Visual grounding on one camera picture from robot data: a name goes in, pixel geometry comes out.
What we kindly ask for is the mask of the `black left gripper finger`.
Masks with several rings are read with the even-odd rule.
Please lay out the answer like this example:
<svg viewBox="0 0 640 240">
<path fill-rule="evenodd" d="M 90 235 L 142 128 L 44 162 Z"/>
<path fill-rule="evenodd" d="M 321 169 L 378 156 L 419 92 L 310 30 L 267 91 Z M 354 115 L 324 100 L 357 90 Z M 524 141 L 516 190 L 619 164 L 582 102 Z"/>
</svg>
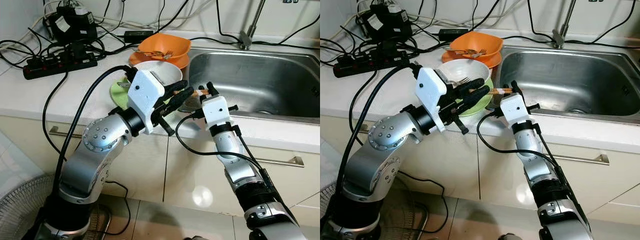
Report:
<svg viewBox="0 0 640 240">
<path fill-rule="evenodd" d="M 463 112 L 471 109 L 473 106 L 477 105 L 477 103 L 484 98 L 490 90 L 491 87 L 489 86 L 482 86 L 478 89 L 474 89 L 473 91 L 462 87 L 455 88 L 454 97 L 455 99 L 461 99 L 461 101 L 455 103 L 452 110 L 453 114 L 462 114 Z"/>
<path fill-rule="evenodd" d="M 175 94 L 176 91 L 180 92 L 189 86 L 187 80 L 179 80 L 164 87 L 164 97 L 171 97 Z"/>
<path fill-rule="evenodd" d="M 470 77 L 465 77 L 458 81 L 449 81 L 448 84 L 452 87 L 453 96 L 464 97 L 466 94 L 471 93 L 471 91 L 480 89 L 480 87 L 485 85 L 485 82 L 485 78 L 471 80 Z"/>
<path fill-rule="evenodd" d="M 171 114 L 172 112 L 176 111 L 183 105 L 183 103 L 187 99 L 192 96 L 192 94 L 194 94 L 193 87 L 186 87 L 184 90 L 179 92 L 175 91 L 174 95 L 169 99 L 169 102 L 167 103 L 167 112 Z"/>
</svg>

